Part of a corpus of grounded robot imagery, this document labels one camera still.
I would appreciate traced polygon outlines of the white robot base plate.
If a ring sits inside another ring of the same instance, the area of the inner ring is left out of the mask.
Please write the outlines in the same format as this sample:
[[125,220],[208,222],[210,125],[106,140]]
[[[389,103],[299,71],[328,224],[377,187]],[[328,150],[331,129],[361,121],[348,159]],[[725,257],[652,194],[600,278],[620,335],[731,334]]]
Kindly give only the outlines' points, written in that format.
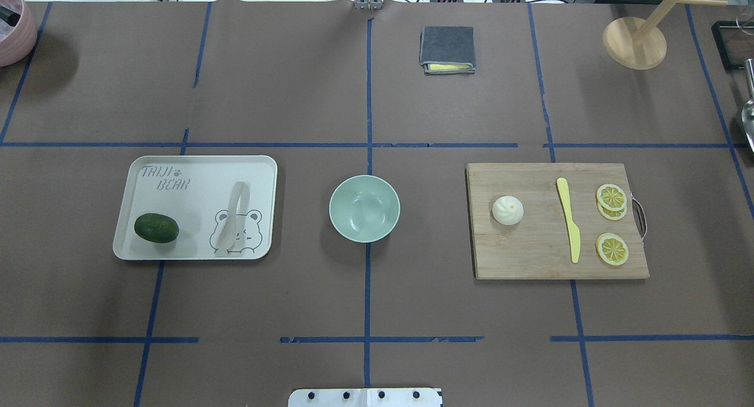
[[293,391],[288,406],[443,406],[435,388],[331,388]]

